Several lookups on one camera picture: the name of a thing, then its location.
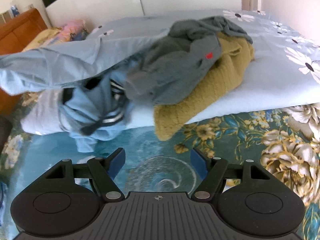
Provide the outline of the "pale blue t-shirt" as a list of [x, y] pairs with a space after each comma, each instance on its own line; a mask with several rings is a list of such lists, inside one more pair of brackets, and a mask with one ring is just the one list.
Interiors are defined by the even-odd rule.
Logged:
[[99, 37], [1, 56], [1, 89], [9, 95], [73, 87], [164, 37]]

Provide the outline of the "blue garment striped trim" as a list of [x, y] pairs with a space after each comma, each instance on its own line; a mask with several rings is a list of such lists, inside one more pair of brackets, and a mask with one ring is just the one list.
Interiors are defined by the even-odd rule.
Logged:
[[93, 152], [99, 141], [112, 140], [125, 129], [132, 111], [124, 89], [125, 74], [109, 69], [62, 90], [59, 111], [78, 152]]

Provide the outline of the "teal floral blanket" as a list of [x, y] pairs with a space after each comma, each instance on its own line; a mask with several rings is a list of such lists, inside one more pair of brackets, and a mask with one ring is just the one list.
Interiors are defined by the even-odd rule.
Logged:
[[[309, 129], [315, 105], [215, 117], [186, 125], [167, 141], [158, 140], [153, 127], [128, 129], [113, 140], [99, 142], [92, 153], [80, 153], [67, 133], [41, 136], [21, 129], [20, 120], [36, 102], [37, 94], [24, 95], [16, 111], [1, 118], [1, 239], [17, 235], [10, 205], [34, 179], [61, 159], [85, 163], [119, 147], [126, 152], [126, 163], [116, 183], [124, 193], [193, 192], [200, 178], [190, 164], [192, 148], [233, 164], [256, 161], [304, 202], [300, 237], [319, 239], [319, 132]], [[305, 115], [303, 123], [293, 118], [294, 111]]]

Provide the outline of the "mustard yellow knit sweater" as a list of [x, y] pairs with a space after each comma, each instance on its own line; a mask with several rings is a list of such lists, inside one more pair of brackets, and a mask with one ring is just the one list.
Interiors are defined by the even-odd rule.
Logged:
[[204, 111], [219, 98], [238, 87], [250, 62], [254, 48], [245, 38], [218, 33], [222, 53], [205, 77], [182, 101], [174, 105], [154, 107], [155, 133], [166, 141], [191, 118]]

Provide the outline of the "grey sweatshirt red tag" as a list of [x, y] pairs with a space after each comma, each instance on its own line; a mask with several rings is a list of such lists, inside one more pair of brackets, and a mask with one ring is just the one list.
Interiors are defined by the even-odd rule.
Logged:
[[253, 43], [244, 29], [222, 16], [175, 22], [127, 72], [126, 96], [153, 105], [182, 101], [222, 56], [220, 34]]

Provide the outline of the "light blue floral quilt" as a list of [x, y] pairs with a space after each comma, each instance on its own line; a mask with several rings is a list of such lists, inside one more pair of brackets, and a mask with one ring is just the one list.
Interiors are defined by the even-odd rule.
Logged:
[[[248, 27], [255, 56], [242, 83], [186, 124], [242, 112], [282, 108], [289, 125], [319, 138], [319, 50], [313, 42], [261, 16]], [[138, 102], [126, 127], [153, 126], [154, 107]]]

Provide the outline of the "pink floral pillow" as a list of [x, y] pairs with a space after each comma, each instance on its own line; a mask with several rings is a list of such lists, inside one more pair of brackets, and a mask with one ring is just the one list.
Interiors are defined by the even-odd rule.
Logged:
[[84, 20], [71, 20], [60, 27], [40, 32], [24, 49], [28, 51], [53, 44], [85, 40], [89, 35]]

